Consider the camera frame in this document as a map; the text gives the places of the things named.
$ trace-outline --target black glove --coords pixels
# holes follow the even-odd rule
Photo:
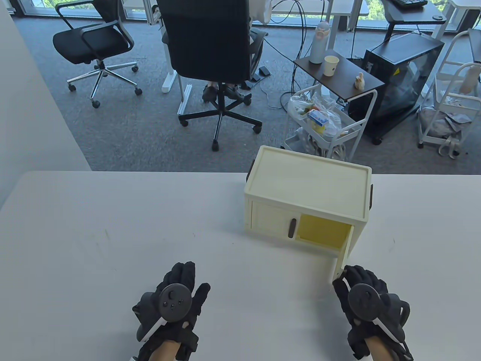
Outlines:
[[[383,280],[378,279],[373,272],[365,270],[361,266],[346,266],[342,276],[332,282],[337,297],[341,302],[342,310],[347,317],[347,321],[352,326],[352,329],[347,336],[349,346],[351,346],[354,356],[360,360],[369,355],[369,349],[367,348],[364,339],[379,336],[384,332],[379,326],[372,322],[366,322],[356,318],[347,300],[349,290],[343,280],[344,278],[347,280],[351,288],[356,284],[368,284],[373,287],[379,295],[387,294],[388,287],[386,283]]]
[[[195,284],[195,263],[177,263],[172,267],[172,270],[165,275],[164,280],[157,286],[155,292],[147,295],[150,297],[151,301],[149,308],[152,306],[155,307],[156,316],[154,320],[150,320],[149,322],[149,320],[144,320],[142,318],[143,314],[147,314],[147,312],[142,312],[142,309],[139,307],[141,305],[140,302],[132,308],[141,324],[148,324],[150,327],[160,318],[160,312],[158,310],[159,297],[163,289],[170,284],[183,284],[193,292]],[[192,297],[192,305],[187,315],[180,321],[168,322],[166,325],[159,327],[159,329],[155,331],[140,349],[138,361],[149,361],[152,353],[166,340],[179,342],[181,345],[177,352],[176,359],[187,361],[190,354],[197,349],[197,341],[199,338],[192,330],[197,321],[197,316],[201,314],[202,304],[207,299],[209,291],[209,284],[201,284],[194,297]]]
[[[355,303],[356,308],[358,307],[357,305],[362,305],[360,310],[367,310],[370,317],[372,317],[371,320],[374,320],[376,317],[373,317],[371,312],[373,310],[375,310],[376,313],[378,312],[377,317],[384,320],[382,321],[384,327],[387,327],[396,341],[387,335],[378,325],[374,324],[374,322],[361,320],[355,315],[349,304],[349,291],[343,280],[344,278],[351,289],[358,284],[367,284],[374,288],[374,291],[379,294],[377,301],[375,301],[373,295],[366,297],[364,291],[362,291],[362,299],[358,298],[359,296],[354,293],[352,295],[354,297],[353,302],[362,302],[359,304]],[[384,345],[397,355],[399,360],[413,360],[404,340],[405,336],[402,330],[410,313],[410,307],[407,302],[400,300],[395,294],[388,294],[386,283],[383,280],[378,279],[373,272],[365,270],[361,266],[346,266],[341,278],[334,280],[332,284],[339,301],[341,302],[342,310],[352,326],[352,329],[347,336],[347,341],[354,352],[354,356],[358,360],[369,355],[369,348],[366,345],[365,339],[373,336],[379,337]]]

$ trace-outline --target keyboard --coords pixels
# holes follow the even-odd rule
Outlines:
[[[419,9],[428,3],[428,0],[390,0],[399,9]]]

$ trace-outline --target white cabinet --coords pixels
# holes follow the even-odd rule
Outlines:
[[[244,194],[247,230],[336,254],[337,278],[367,223],[371,168],[262,146]]]

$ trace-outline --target hand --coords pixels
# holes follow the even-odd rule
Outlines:
[[[369,355],[369,349],[364,339],[379,335],[380,333],[383,333],[383,331],[379,326],[374,325],[372,322],[366,322],[356,318],[347,300],[349,290],[347,289],[344,278],[348,282],[350,288],[354,287],[356,284],[368,284],[373,287],[379,295],[387,294],[388,287],[386,283],[383,280],[378,279],[373,272],[365,270],[361,266],[346,266],[342,277],[332,282],[337,297],[341,302],[341,308],[346,315],[347,321],[352,326],[352,330],[349,332],[347,340],[355,357],[360,360],[364,356]]]
[[[177,263],[164,276],[164,280],[157,286],[155,292],[145,293],[141,301],[132,308],[141,323],[137,333],[138,340],[142,339],[142,335],[160,318],[158,310],[159,297],[162,291],[170,284],[183,284],[193,292],[195,264],[193,262]],[[192,305],[187,315],[180,321],[168,322],[166,325],[159,327],[140,349],[138,361],[149,361],[152,353],[166,340],[180,343],[176,356],[177,360],[188,360],[190,354],[195,352],[197,348],[198,337],[192,330],[197,322],[197,317],[201,314],[202,305],[207,299],[209,291],[209,284],[201,284],[194,297],[192,297]]]

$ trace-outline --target cabinet lid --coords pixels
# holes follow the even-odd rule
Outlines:
[[[245,194],[367,221],[371,168],[261,146]]]

